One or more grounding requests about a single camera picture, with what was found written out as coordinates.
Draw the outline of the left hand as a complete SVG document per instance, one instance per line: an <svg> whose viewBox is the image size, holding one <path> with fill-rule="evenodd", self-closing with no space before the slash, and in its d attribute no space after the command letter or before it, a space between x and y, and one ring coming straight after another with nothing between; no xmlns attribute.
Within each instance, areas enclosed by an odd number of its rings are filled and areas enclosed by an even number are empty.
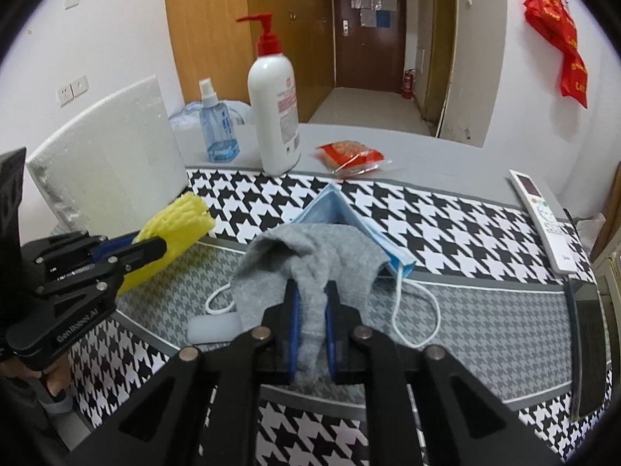
<svg viewBox="0 0 621 466"><path fill-rule="evenodd" d="M2 358L1 377L9 381L10 387L18 389L29 389L30 381L44 380L49 393L58 396L71 385L71 363L68 352L63 352L52 365L42 370L32 370L17 358Z"/></svg>

